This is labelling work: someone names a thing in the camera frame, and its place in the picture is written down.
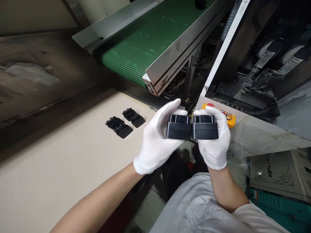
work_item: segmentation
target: black connector housing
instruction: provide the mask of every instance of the black connector housing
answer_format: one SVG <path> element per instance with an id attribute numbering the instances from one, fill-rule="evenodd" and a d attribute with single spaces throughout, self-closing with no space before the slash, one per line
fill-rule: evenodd
<path id="1" fill-rule="evenodd" d="M 194 139 L 218 139 L 218 125 L 214 115 L 193 116 L 192 137 Z"/>
<path id="2" fill-rule="evenodd" d="M 106 124 L 109 128 L 111 128 L 119 137 L 126 138 L 133 129 L 124 123 L 120 118 L 115 116 L 111 117 Z"/>
<path id="3" fill-rule="evenodd" d="M 132 124 L 138 128 L 140 127 L 143 123 L 145 123 L 145 119 L 137 114 L 133 109 L 128 108 L 125 111 L 122 112 L 122 115 L 127 119 L 128 121 L 132 122 Z"/>
<path id="4" fill-rule="evenodd" d="M 189 140 L 191 138 L 190 117 L 171 114 L 167 123 L 166 138 Z"/>

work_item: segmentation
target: white glove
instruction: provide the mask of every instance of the white glove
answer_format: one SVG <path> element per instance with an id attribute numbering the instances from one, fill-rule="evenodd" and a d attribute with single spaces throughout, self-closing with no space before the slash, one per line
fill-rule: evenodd
<path id="1" fill-rule="evenodd" d="M 144 129 L 143 147 L 134 159 L 134 168 L 139 174 L 150 174 L 162 166 L 183 140 L 166 139 L 166 127 L 170 114 L 187 115 L 187 111 L 177 109 L 180 99 L 160 108 Z"/>
<path id="2" fill-rule="evenodd" d="M 198 140 L 200 153 L 212 169 L 221 170 L 227 165 L 227 150 L 230 143 L 230 131 L 226 116 L 217 108 L 206 106 L 206 109 L 197 110 L 195 116 L 215 115 L 218 124 L 218 139 Z"/>

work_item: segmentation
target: green conveyor belt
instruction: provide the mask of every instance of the green conveyor belt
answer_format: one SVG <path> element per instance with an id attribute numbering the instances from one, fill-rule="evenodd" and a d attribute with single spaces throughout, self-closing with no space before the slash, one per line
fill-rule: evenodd
<path id="1" fill-rule="evenodd" d="M 146 69 L 197 19 L 206 8 L 195 8 L 194 0 L 165 0 L 101 48 L 102 64 L 123 78 L 145 86 Z"/>

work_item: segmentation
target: white work table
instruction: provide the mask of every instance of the white work table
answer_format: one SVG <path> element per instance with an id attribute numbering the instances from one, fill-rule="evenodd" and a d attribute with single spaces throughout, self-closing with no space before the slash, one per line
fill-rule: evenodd
<path id="1" fill-rule="evenodd" d="M 143 129 L 155 112 L 113 89 L 103 95 L 99 104 L 0 164 L 1 232 L 49 232 L 77 201 L 139 153 Z M 146 120 L 139 128 L 122 115 L 130 107 Z M 125 139 L 105 125 L 112 116 L 133 129 Z"/>

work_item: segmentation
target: teal container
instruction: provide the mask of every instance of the teal container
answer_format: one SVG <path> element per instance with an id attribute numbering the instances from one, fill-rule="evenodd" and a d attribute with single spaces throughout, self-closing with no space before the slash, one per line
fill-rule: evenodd
<path id="1" fill-rule="evenodd" d="M 254 189 L 250 192 L 251 202 L 291 233 L 311 232 L 311 206 Z"/>

